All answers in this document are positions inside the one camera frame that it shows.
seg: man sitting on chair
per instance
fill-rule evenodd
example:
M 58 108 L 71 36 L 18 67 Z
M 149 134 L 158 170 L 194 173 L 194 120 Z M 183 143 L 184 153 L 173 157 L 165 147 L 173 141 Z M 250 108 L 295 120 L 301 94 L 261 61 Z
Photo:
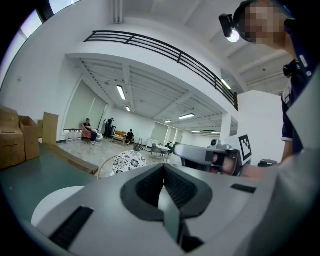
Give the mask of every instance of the man sitting on chair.
M 132 129 L 128 132 L 128 134 L 126 135 L 126 140 L 125 142 L 127 143 L 127 145 L 129 146 L 131 142 L 134 142 L 134 133 L 132 132 Z
M 84 125 L 84 128 L 86 128 L 88 131 L 91 132 L 91 144 L 94 145 L 96 144 L 96 139 L 97 139 L 97 136 L 98 136 L 98 133 L 94 132 L 92 127 L 91 127 L 91 124 L 90 124 L 90 119 L 87 118 L 85 120 L 85 123 L 83 124 Z

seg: hand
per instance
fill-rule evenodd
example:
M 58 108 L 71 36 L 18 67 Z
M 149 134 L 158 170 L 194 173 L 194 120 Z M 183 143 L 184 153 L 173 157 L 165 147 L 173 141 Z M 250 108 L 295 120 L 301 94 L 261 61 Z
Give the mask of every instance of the hand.
M 218 160 L 218 155 L 214 154 L 212 162 L 215 163 L 217 160 Z M 234 168 L 235 168 L 235 160 L 233 158 L 230 158 L 230 157 L 225 157 L 223 165 L 222 165 L 222 170 L 221 170 L 222 173 L 224 175 L 232 175 L 233 171 L 234 171 Z M 210 173 L 216 174 L 217 172 L 218 171 L 216 169 L 214 169 L 213 167 L 210 170 Z

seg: pink chair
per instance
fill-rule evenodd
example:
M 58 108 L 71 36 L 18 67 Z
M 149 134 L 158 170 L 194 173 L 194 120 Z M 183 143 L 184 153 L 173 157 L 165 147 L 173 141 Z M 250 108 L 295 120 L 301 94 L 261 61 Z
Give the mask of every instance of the pink chair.
M 91 132 L 85 128 L 83 123 L 80 124 L 80 129 L 82 129 L 82 137 L 88 138 L 91 140 Z

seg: cardboard box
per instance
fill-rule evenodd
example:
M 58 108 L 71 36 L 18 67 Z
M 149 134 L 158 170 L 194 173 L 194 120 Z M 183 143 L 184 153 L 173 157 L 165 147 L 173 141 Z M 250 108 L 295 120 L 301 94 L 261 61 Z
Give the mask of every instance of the cardboard box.
M 19 115 L 20 128 L 24 135 L 25 159 L 37 158 L 39 154 L 39 127 L 29 117 Z
M 19 128 L 0 127 L 0 170 L 26 160 L 24 134 Z
M 19 116 L 17 111 L 0 106 L 0 127 L 19 129 Z

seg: ceiling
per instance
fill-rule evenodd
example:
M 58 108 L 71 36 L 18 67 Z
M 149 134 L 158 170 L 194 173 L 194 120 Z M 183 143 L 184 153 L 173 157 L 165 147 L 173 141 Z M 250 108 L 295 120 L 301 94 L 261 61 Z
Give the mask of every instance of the ceiling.
M 163 19 L 188 27 L 213 44 L 230 60 L 249 91 L 257 90 L 279 95 L 287 86 L 286 78 L 282 74 L 283 66 L 292 61 L 292 57 L 282 50 L 247 43 L 242 38 L 235 43 L 229 42 L 221 29 L 219 15 L 233 14 L 242 1 L 123 0 L 122 15 L 124 22 L 126 16 L 151 15 L 158 21 Z M 228 70 L 222 69 L 221 73 L 233 92 L 243 93 L 243 89 Z
M 205 101 L 201 92 L 191 93 L 182 84 L 164 78 L 162 71 L 146 71 L 121 63 L 121 61 L 81 58 L 84 74 L 91 76 L 107 97 L 119 109 L 153 119 L 157 122 L 171 120 L 172 125 L 185 131 L 220 132 L 222 113 L 212 102 Z M 118 92 L 122 86 L 126 100 Z M 193 118 L 180 120 L 178 117 L 194 114 Z M 232 121 L 231 135 L 238 132 L 238 125 Z

